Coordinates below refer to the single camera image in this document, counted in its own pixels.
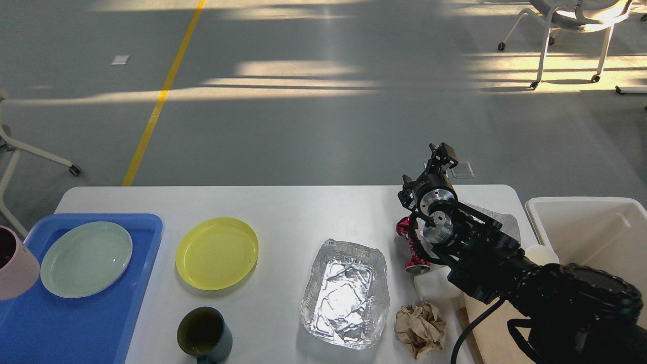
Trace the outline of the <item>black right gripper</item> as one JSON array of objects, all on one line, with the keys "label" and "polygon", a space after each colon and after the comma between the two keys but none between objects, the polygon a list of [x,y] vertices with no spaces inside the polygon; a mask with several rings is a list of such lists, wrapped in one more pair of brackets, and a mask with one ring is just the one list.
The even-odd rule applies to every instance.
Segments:
[{"label": "black right gripper", "polygon": [[403,185],[398,193],[398,200],[402,207],[411,212],[428,213],[437,201],[458,200],[444,173],[459,164],[455,150],[447,143],[440,143],[438,146],[429,144],[428,147],[431,156],[425,164],[425,173],[417,179],[412,179],[406,174],[402,176]]}]

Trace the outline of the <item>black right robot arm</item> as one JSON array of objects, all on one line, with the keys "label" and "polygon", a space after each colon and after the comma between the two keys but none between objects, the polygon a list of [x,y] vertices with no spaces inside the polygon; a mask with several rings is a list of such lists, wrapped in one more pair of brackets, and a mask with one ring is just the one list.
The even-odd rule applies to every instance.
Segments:
[{"label": "black right robot arm", "polygon": [[454,149],[429,148],[423,172],[403,176],[398,199],[410,215],[397,233],[414,257],[449,267],[449,283],[489,304],[460,334],[452,363],[473,329],[505,302],[524,316],[508,320],[507,329],[535,363],[645,363],[645,329],[637,324],[644,303],[633,284],[577,263],[532,262],[501,221],[459,200],[447,177],[459,165]]}]

